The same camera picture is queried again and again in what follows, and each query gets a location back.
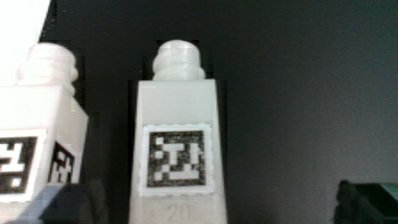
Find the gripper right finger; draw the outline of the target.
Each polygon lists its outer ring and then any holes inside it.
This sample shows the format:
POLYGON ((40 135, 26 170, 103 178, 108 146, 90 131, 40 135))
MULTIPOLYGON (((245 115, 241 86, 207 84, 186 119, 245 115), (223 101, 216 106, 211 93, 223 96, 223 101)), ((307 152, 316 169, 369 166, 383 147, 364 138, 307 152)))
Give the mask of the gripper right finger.
POLYGON ((337 185, 332 224, 398 224, 398 183, 337 185))

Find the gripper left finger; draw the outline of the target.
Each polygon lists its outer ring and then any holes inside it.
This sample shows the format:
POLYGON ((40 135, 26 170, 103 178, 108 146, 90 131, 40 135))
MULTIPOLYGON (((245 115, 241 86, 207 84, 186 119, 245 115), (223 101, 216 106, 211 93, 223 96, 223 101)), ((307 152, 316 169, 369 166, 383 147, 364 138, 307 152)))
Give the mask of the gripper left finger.
POLYGON ((67 184, 40 213, 42 224, 108 224, 104 187, 99 181, 67 184))

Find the white leg behind arm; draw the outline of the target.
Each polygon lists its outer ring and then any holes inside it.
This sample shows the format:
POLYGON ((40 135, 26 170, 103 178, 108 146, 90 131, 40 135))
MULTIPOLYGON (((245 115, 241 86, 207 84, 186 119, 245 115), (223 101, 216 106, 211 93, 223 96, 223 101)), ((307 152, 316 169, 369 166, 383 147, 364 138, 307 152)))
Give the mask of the white leg behind arm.
POLYGON ((0 224, 33 224, 26 208, 79 180, 88 116, 74 100, 76 78, 71 51, 37 44, 15 83, 0 85, 0 224))

